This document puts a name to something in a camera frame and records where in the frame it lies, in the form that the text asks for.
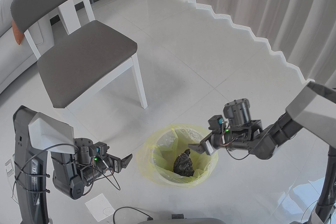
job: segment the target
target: chair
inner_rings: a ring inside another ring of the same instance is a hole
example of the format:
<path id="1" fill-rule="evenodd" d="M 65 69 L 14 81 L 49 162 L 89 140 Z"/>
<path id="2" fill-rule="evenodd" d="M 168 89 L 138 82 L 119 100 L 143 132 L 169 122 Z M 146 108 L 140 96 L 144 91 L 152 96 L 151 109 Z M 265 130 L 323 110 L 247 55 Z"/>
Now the chair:
<path id="1" fill-rule="evenodd" d="M 63 38 L 43 55 L 28 28 L 68 0 L 14 0 L 12 17 L 33 50 L 44 87 L 54 108 L 76 109 L 132 67 L 141 106 L 147 101 L 133 40 L 95 20 L 89 0 L 83 0 L 90 22 Z"/>

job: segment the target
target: tiled floor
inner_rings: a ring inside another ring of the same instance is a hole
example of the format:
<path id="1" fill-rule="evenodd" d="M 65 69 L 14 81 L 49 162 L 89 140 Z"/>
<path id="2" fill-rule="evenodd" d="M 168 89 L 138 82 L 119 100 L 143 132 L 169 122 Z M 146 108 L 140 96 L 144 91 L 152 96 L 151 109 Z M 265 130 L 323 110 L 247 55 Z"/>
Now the tiled floor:
<path id="1" fill-rule="evenodd" d="M 228 19 L 197 9 L 193 0 L 101 0 L 92 7 L 97 20 L 138 43 L 148 101 L 148 108 L 142 109 L 128 70 L 73 111 L 96 139 L 108 143 L 113 155 L 135 155 L 151 133 L 170 123 L 207 127 L 207 120 L 233 99 L 248 98 L 252 117 L 262 119 L 266 127 L 303 88 L 297 72 L 279 56 L 270 56 L 264 43 L 255 42 L 246 30 L 232 28 Z M 83 9 L 78 14 L 82 25 L 88 22 Z M 65 35 L 60 22 L 53 31 L 56 42 Z M 3 162 L 14 153 L 11 118 L 21 104 L 67 121 L 53 109 L 36 65 L 32 66 L 0 95 Z M 321 192 L 327 151 L 324 142 L 305 130 L 266 161 L 254 156 L 236 161 L 220 150 L 211 176 L 190 189 L 154 184 L 141 176 L 134 158 L 116 176 L 121 191 L 101 180 L 87 196 L 73 201 L 49 179 L 48 212 L 54 223 L 96 223 L 85 202 L 103 193 L 114 208 L 137 207 L 154 219 L 184 213 L 187 218 L 214 217 L 226 224 L 290 223 L 299 221 Z M 49 162 L 48 172 L 52 170 Z M 19 223 L 19 207 L 10 198 L 5 173 L 0 173 L 0 182 L 0 223 Z M 145 218 L 126 210 L 119 211 L 116 220 L 136 224 Z M 112 217 L 101 221 L 111 222 Z"/>

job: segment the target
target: yellow plastic bag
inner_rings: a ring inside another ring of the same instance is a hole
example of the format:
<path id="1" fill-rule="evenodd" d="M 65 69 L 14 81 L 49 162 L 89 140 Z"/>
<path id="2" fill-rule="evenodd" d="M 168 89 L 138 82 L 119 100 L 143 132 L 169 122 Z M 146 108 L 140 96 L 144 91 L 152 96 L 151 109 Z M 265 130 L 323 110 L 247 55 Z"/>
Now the yellow plastic bag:
<path id="1" fill-rule="evenodd" d="M 202 183 L 217 164 L 217 152 L 208 156 L 191 151 L 190 159 L 195 173 L 190 177 L 174 173 L 173 165 L 188 144 L 199 143 L 208 133 L 200 126 L 188 124 L 171 124 L 156 131 L 136 154 L 141 174 L 160 185 L 190 188 Z"/>

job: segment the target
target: sofa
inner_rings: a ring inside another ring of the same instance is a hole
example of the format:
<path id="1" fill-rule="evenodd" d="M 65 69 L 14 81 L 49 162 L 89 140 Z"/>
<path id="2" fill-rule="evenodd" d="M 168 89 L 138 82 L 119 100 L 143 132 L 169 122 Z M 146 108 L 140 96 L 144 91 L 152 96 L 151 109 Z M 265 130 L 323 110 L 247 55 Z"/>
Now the sofa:
<path id="1" fill-rule="evenodd" d="M 0 24 L 2 24 L 2 29 L 4 30 L 8 28 L 8 24 L 6 24 L 7 26 L 5 28 L 3 27 L 5 24 L 4 21 L 8 22 L 8 16 L 11 18 L 11 15 L 8 15 L 8 11 L 10 12 L 12 0 L 6 1 L 0 2 L 0 8 L 6 9 L 0 10 Z M 29 28 L 29 32 L 41 55 L 54 45 L 53 32 L 48 14 L 32 25 Z M 25 37 L 21 44 L 18 45 L 12 27 L 6 30 L 5 33 L 3 33 L 3 31 L 0 32 L 0 94 L 23 71 L 36 61 L 37 59 Z"/>

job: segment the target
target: crumpled black plastic bag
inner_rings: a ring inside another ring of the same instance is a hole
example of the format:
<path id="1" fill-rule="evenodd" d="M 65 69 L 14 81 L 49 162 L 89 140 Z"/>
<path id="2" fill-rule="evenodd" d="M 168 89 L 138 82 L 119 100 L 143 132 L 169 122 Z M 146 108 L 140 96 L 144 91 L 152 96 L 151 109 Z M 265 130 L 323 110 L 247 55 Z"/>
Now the crumpled black plastic bag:
<path id="1" fill-rule="evenodd" d="M 193 176 L 194 174 L 193 162 L 191 161 L 189 155 L 190 155 L 190 149 L 187 149 L 176 158 L 173 168 L 174 173 L 180 176 L 188 176 L 188 177 Z"/>

